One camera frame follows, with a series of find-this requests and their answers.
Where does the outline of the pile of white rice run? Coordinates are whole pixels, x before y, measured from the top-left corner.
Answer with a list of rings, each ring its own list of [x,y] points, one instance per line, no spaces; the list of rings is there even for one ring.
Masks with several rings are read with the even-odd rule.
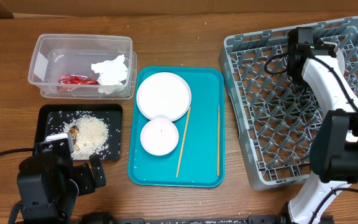
[[[121,156],[122,113],[120,111],[52,111],[47,116],[45,135],[69,133],[77,126],[79,151],[71,154],[75,161],[88,160],[98,154],[102,159],[116,161]]]

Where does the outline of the grey-green bowl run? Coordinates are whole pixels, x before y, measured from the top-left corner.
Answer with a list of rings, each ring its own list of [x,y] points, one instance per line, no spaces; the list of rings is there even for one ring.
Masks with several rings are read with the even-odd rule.
[[[335,68],[335,71],[337,71],[343,76],[345,73],[344,54],[338,46],[336,46],[335,51],[336,51],[336,60],[337,60],[337,66]]]

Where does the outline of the brown food scrap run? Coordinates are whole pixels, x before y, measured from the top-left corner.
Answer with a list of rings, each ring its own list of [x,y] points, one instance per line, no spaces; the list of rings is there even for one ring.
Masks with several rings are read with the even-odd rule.
[[[79,151],[79,147],[78,145],[76,144],[76,136],[77,134],[79,133],[79,129],[77,126],[72,126],[69,131],[68,131],[70,134],[71,134],[71,138],[73,140],[73,144],[74,144],[74,149],[75,151]]]

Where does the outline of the pink bowl with rice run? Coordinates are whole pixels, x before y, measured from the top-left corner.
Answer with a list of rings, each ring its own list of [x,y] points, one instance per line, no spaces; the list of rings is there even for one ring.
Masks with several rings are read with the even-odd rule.
[[[177,146],[179,133],[169,120],[157,118],[145,124],[140,133],[140,143],[153,156],[165,156]]]

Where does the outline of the red foil snack wrapper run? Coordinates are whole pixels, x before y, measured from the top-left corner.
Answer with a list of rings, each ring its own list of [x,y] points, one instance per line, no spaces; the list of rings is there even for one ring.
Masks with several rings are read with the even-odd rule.
[[[99,85],[97,80],[81,75],[62,75],[58,82],[59,84],[65,85]],[[57,89],[61,91],[72,91],[77,89],[77,87],[58,86]]]

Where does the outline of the small white cup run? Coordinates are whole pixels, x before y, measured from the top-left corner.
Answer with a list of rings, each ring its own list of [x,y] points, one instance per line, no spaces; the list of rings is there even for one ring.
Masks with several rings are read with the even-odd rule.
[[[355,143],[358,141],[358,136],[354,136],[351,130],[347,131],[346,141],[350,143]]]

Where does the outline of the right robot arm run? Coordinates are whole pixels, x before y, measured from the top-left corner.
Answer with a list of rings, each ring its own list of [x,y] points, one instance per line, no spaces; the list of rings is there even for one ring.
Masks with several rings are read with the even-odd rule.
[[[323,213],[341,192],[358,183],[358,98],[330,55],[306,54],[302,78],[324,113],[310,148],[311,173],[287,205],[292,223],[321,223]]]

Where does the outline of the grey dishwasher rack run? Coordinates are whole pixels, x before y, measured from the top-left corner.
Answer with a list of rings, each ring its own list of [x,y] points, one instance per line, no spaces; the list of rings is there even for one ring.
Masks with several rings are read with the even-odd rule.
[[[358,97],[358,17],[315,22],[315,37],[338,45],[345,79]],[[255,190],[303,183],[323,113],[310,89],[284,74],[288,27],[230,35],[219,56],[239,129],[247,176]]]

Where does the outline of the black rectangular tray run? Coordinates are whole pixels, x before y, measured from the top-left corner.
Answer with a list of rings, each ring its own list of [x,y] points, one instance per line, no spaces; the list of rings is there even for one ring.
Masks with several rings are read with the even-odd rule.
[[[45,130],[47,126],[47,116],[52,111],[111,111],[116,110],[122,113],[122,107],[118,104],[78,104],[78,105],[44,105],[39,111],[37,129],[35,132],[35,143],[45,140]]]

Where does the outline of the right wooden chopstick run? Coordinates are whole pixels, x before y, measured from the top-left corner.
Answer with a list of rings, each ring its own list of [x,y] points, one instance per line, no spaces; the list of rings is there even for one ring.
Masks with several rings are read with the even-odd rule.
[[[220,176],[220,127],[221,127],[221,115],[220,105],[218,105],[218,123],[217,123],[217,170],[216,175]]]

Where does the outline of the wooden chopstick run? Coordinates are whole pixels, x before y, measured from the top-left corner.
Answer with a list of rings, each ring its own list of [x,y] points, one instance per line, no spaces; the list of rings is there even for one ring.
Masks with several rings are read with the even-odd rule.
[[[188,108],[188,112],[187,112],[187,116],[186,116],[186,123],[185,123],[185,128],[184,128],[182,142],[181,142],[180,155],[179,155],[179,158],[178,158],[177,172],[176,172],[176,176],[175,176],[176,178],[178,178],[179,172],[180,172],[181,160],[182,160],[182,157],[183,157],[183,150],[184,150],[184,147],[185,147],[185,139],[186,139],[186,134],[187,134],[187,130],[188,130],[188,123],[189,123],[189,119],[190,119],[190,113],[191,113],[191,107]]]
[[[216,175],[220,176],[220,127],[221,127],[221,115],[220,105],[218,105],[218,123],[217,123],[217,170]]]

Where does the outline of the crumpled white paper napkin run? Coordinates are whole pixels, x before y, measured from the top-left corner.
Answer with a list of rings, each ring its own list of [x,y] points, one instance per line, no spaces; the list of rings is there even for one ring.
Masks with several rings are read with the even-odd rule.
[[[114,60],[105,60],[91,65],[92,71],[98,73],[97,82],[102,85],[98,88],[99,93],[111,94],[116,87],[124,86],[123,81],[127,79],[128,67],[125,65],[124,54],[117,56]]]

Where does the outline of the large white plate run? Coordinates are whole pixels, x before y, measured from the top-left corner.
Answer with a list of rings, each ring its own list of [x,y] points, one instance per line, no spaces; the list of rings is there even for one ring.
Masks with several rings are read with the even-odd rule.
[[[158,72],[147,77],[137,90],[136,103],[140,112],[149,120],[180,119],[191,105],[191,90],[180,76]]]

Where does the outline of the teal serving tray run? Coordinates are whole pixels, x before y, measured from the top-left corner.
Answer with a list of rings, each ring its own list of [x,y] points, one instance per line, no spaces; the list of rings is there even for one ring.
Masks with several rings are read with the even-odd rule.
[[[139,72],[138,84],[158,72],[171,72],[182,77],[189,84],[192,94],[180,172],[176,178],[187,113],[174,121],[179,133],[177,147],[165,156],[153,156],[146,152],[140,143],[140,133],[149,119],[140,112],[138,106],[134,106],[128,165],[131,181],[139,185],[206,188],[218,186],[223,181],[225,171],[225,91],[221,72],[214,68],[149,66]],[[220,176],[216,175],[218,105],[221,115]]]

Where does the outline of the left wooden chopstick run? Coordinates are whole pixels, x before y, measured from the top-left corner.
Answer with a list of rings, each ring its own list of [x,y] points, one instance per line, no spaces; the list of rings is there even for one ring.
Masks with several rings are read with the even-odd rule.
[[[179,172],[180,172],[181,160],[182,160],[182,157],[183,157],[183,150],[184,150],[184,147],[185,147],[185,139],[186,139],[186,134],[187,134],[187,130],[188,130],[188,123],[189,123],[189,119],[190,119],[190,113],[191,113],[191,107],[188,108],[188,112],[187,112],[187,116],[186,116],[186,123],[185,123],[185,128],[184,128],[182,142],[181,142],[180,155],[179,155],[179,158],[178,158],[177,172],[176,172],[176,176],[175,176],[176,178],[178,178]]]

